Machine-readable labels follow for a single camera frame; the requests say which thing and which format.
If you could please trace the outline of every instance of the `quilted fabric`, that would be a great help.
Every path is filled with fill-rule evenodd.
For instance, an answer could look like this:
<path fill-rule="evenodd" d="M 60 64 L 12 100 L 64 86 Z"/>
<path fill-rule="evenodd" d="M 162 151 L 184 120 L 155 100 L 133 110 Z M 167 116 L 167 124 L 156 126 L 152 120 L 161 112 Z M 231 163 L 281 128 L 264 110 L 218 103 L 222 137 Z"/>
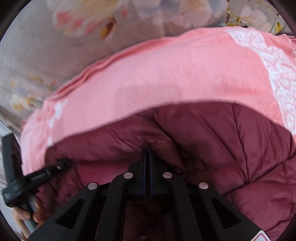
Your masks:
<path fill-rule="evenodd" d="M 110 182 L 151 147 L 185 180 L 207 182 L 277 240 L 296 211 L 296 147 L 292 135 L 239 104 L 201 102 L 150 109 L 50 147 L 45 164 L 60 157 L 75 168 L 42 188 L 50 211 L 89 182 Z M 170 240 L 164 206 L 130 204 L 124 240 Z"/>

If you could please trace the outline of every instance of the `floral fabric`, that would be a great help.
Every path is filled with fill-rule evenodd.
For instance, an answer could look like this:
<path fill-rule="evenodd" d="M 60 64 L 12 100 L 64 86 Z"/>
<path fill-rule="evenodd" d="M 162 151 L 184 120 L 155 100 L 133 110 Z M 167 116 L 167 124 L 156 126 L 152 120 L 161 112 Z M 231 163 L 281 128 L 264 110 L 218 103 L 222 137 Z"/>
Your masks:
<path fill-rule="evenodd" d="M 0 42 L 0 118 L 17 129 L 96 60 L 148 39 L 218 26 L 291 35 L 266 0 L 32 0 Z"/>

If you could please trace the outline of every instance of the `finger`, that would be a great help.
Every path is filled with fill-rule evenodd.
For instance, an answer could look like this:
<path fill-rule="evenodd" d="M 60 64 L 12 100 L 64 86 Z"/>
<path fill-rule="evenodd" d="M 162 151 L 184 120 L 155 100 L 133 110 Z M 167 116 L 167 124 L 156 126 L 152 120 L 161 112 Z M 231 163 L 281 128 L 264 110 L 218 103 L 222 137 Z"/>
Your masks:
<path fill-rule="evenodd" d="M 17 223 L 17 225 L 19 226 L 20 230 L 22 231 L 23 235 L 25 236 L 25 238 L 28 238 L 30 236 L 30 231 L 28 230 L 28 228 L 26 227 L 26 225 L 24 224 L 23 220 L 17 219 L 15 221 Z"/>
<path fill-rule="evenodd" d="M 31 218 L 31 215 L 29 212 L 19 208 L 15 207 L 12 211 L 13 218 L 15 220 L 20 219 L 20 220 L 29 220 Z"/>
<path fill-rule="evenodd" d="M 22 232 L 22 240 L 28 241 L 23 232 Z"/>
<path fill-rule="evenodd" d="M 47 216 L 47 211 L 44 207 L 38 208 L 36 210 L 36 212 L 33 214 L 33 219 L 37 222 L 37 223 L 41 223 L 44 222 L 44 220 L 47 220 L 48 216 Z"/>
<path fill-rule="evenodd" d="M 40 198 L 36 197 L 35 205 L 37 208 L 43 207 L 43 201 Z"/>
<path fill-rule="evenodd" d="M 40 222 L 36 228 L 39 228 L 42 224 L 44 224 L 47 220 L 49 219 L 49 217 L 46 217 L 42 222 Z"/>

